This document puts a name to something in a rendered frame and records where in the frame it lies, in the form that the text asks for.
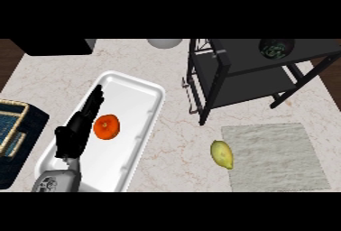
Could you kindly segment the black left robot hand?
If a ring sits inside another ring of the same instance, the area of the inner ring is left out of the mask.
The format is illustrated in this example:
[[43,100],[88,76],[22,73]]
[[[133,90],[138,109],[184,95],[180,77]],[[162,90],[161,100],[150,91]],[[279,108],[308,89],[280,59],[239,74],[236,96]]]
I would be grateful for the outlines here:
[[81,110],[74,113],[66,126],[59,126],[54,129],[57,146],[56,158],[75,159],[84,152],[91,124],[103,102],[102,95],[102,86],[97,85],[88,95]]

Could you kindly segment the black tiered shelf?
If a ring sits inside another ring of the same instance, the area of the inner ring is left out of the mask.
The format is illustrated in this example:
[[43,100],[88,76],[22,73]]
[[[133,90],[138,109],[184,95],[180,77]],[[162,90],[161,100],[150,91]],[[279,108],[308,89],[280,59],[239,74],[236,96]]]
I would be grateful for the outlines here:
[[203,124],[211,110],[273,97],[276,107],[322,71],[341,59],[333,39],[295,39],[293,50],[280,60],[258,51],[262,39],[192,39],[183,87],[190,91],[189,112]]

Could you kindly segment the grey textured placemat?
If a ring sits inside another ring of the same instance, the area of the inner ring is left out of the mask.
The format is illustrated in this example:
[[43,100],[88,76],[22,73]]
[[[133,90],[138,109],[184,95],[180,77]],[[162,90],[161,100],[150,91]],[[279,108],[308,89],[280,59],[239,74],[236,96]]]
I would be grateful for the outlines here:
[[221,133],[234,156],[229,172],[234,192],[329,189],[299,123],[224,126]]

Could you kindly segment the orange round fruit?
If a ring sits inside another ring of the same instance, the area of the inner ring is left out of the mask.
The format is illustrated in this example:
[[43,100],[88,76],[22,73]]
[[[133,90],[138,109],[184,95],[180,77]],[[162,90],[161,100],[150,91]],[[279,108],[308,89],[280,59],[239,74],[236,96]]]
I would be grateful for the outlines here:
[[115,115],[102,115],[93,125],[93,132],[103,140],[110,140],[119,133],[119,121]]

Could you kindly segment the white rectangular tray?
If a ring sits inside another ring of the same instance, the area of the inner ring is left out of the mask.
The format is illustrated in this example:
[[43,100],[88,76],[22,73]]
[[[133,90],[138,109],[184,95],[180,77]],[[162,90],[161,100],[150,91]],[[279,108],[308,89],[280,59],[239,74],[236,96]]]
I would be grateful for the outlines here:
[[[119,133],[110,140],[88,136],[79,156],[81,192],[124,192],[143,154],[158,113],[165,100],[165,90],[158,84],[116,71],[106,71],[93,83],[102,86],[103,102],[99,116],[115,115]],[[38,179],[44,171],[66,170],[63,159],[56,158],[57,146],[51,143],[34,167]]]

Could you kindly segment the dark blue wicker-trimmed basket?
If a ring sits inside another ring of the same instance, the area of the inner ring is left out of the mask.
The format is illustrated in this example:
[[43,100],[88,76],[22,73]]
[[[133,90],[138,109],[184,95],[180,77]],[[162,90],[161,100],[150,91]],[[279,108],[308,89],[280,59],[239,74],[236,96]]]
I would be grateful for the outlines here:
[[0,189],[7,189],[20,173],[48,114],[34,105],[0,99]]

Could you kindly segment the black box appliance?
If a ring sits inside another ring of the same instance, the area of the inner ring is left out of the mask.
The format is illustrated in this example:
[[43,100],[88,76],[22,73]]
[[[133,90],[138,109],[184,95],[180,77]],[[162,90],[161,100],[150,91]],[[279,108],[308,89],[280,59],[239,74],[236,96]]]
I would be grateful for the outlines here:
[[88,55],[96,39],[12,39],[31,56]]

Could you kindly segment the yellow-green oval vegetable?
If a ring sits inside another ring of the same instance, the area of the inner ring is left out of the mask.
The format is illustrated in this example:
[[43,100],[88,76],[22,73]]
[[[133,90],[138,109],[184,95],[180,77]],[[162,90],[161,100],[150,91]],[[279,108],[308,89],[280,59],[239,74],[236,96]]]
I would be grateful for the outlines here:
[[233,153],[224,141],[211,143],[211,157],[218,166],[233,169]]

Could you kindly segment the grey round object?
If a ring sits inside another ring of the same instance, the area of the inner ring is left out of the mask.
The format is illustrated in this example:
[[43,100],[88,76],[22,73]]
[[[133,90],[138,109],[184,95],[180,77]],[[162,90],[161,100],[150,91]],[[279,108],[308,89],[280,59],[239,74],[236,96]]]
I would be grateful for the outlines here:
[[181,41],[181,39],[147,39],[149,44],[158,49],[171,49]]

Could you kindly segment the dark green patterned ball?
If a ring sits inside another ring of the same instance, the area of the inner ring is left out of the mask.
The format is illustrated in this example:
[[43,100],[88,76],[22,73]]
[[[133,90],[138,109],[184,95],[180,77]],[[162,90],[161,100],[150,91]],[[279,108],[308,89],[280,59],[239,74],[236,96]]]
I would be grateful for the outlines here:
[[258,51],[270,60],[283,59],[292,52],[295,39],[262,39],[258,43]]

